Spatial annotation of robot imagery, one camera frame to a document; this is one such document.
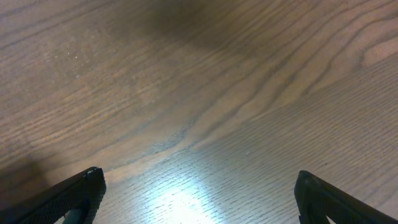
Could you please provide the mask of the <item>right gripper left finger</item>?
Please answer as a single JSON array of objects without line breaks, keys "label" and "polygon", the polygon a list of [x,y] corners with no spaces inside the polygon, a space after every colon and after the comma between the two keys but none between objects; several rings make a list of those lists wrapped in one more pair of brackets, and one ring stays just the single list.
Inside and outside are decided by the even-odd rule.
[{"label": "right gripper left finger", "polygon": [[103,170],[90,167],[44,192],[1,211],[1,223],[92,224],[106,193]]}]

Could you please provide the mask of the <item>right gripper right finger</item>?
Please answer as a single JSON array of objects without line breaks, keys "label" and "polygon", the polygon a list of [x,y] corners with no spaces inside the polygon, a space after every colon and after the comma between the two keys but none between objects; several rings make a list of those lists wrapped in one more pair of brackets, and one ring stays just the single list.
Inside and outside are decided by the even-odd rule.
[{"label": "right gripper right finger", "polygon": [[301,224],[397,224],[397,220],[370,207],[312,173],[301,170],[294,187]]}]

